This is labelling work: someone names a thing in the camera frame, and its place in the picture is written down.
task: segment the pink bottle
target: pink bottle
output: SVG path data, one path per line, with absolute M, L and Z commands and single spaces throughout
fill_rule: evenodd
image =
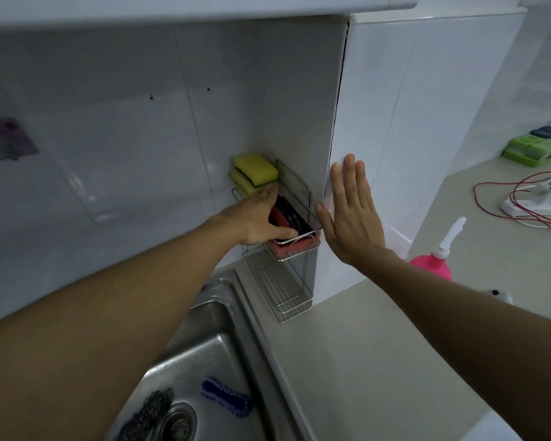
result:
M 464 224 L 465 217 L 462 216 L 453 226 L 451 226 L 447 236 L 443 238 L 441 244 L 439 244 L 430 255 L 420 255 L 419 257 L 410 260 L 410 264 L 451 281 L 451 269 L 449 269 L 445 263 L 445 260 L 449 256 L 451 243 L 453 243 L 455 237 L 458 236 L 463 230 Z

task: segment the drain strainer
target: drain strainer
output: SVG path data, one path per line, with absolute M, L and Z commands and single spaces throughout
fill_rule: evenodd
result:
M 170 407 L 155 429 L 156 441 L 191 441 L 196 434 L 196 413 L 185 402 Z

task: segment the sink basin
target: sink basin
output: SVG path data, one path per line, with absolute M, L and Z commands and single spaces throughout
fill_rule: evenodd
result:
M 148 441 L 316 439 L 234 271 L 202 289 L 105 439 L 155 391 L 171 406 Z

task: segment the white pump nozzle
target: white pump nozzle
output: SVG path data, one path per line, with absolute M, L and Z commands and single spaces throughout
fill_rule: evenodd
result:
M 451 243 L 453 243 L 453 240 L 456 236 L 459 235 L 459 233 L 463 230 L 463 225 L 465 224 L 465 217 L 459 217 L 457 218 L 457 221 L 453 226 L 451 226 L 451 229 L 449 229 L 447 236 L 443 238 L 443 241 L 441 241 L 441 244 L 437 246 L 437 248 L 433 251 L 433 255 L 440 259 L 446 259 L 449 256 L 449 250 L 451 248 Z

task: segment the stacked sponge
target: stacked sponge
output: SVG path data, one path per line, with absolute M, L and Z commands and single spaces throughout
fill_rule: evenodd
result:
M 235 168 L 230 177 L 241 195 L 248 198 L 277 184 L 278 169 L 261 155 L 241 155 L 235 156 Z

